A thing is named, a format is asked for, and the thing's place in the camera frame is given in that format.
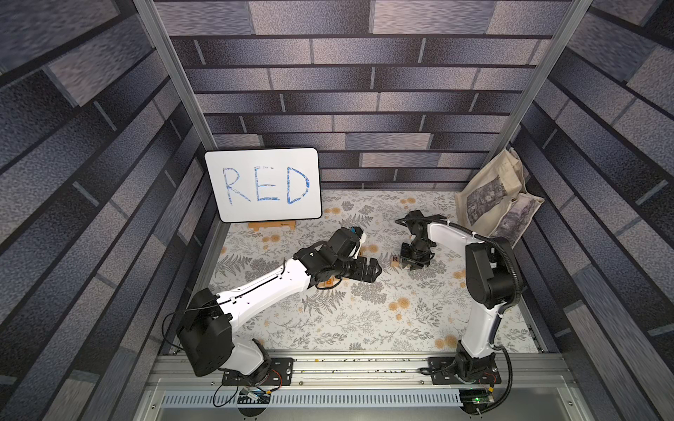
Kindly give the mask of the whiteboard with RED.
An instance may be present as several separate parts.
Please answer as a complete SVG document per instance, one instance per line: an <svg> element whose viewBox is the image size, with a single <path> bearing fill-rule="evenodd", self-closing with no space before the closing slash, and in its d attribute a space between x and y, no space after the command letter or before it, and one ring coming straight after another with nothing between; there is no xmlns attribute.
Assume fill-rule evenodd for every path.
<svg viewBox="0 0 674 421"><path fill-rule="evenodd" d="M323 215L319 153L312 147L210 151L205 164L225 224Z"/></svg>

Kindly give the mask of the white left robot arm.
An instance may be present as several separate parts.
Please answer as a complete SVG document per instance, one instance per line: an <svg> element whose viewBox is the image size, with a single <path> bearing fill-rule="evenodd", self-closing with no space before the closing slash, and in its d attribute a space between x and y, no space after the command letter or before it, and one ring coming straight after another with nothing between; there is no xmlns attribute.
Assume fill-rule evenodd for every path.
<svg viewBox="0 0 674 421"><path fill-rule="evenodd" d="M217 294L196 293L177 326L194 375L226 371L252 385L265 381L273 368L269 353L259 340L239 338L239 329L270 306L331 279L375 282L382 268L376 259L361 256L365 240L362 228L342 227L252 282Z"/></svg>

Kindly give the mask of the wooden whiteboard stand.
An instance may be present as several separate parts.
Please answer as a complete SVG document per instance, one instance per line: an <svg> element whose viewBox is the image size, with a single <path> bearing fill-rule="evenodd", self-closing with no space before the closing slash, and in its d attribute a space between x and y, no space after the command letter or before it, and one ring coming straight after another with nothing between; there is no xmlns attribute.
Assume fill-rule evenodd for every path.
<svg viewBox="0 0 674 421"><path fill-rule="evenodd" d="M247 225L247 227L252 229L254 232L259 232L261 229L278 227L288 227L291 229L291 231L294 231L297 227L297 222L295 220L251 222Z"/></svg>

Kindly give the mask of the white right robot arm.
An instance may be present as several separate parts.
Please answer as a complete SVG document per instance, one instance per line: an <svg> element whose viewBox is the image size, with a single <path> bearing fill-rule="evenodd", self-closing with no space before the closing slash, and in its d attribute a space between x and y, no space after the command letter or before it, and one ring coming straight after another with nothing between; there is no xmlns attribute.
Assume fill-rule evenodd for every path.
<svg viewBox="0 0 674 421"><path fill-rule="evenodd" d="M421 368L423 375L455 377L464 384L498 382L496 353L505 347L495 343L505 312L519 303L523 289L521 270L509 241L490 239L441 215L409 212L396 223L405 226L412 240L401 246L400 266L418 270L430 265L433 248L442 246L464 258L465 284L472 305L454 359L444 367Z"/></svg>

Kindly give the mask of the cream Monet tote bag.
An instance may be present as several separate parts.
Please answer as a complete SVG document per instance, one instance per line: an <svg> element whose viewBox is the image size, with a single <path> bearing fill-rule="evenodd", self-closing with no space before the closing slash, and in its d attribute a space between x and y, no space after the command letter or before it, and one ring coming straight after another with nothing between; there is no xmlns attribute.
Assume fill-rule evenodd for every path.
<svg viewBox="0 0 674 421"><path fill-rule="evenodd" d="M496 155L455 194L458 223L474 233L502 237L515 247L544 199L528 192L524 167L510 149Z"/></svg>

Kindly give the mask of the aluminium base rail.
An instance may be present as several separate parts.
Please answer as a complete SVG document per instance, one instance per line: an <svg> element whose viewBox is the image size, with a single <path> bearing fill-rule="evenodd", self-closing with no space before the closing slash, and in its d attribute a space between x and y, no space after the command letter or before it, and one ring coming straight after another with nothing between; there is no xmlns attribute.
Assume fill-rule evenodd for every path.
<svg viewBox="0 0 674 421"><path fill-rule="evenodd" d="M293 359L291 384L266 405L236 403L222 375L195 377L184 357L160 357L135 420L467 420L464 385L434 385L418 369L429 353L277 352ZM591 420L559 354L511 356L514 385L484 420Z"/></svg>

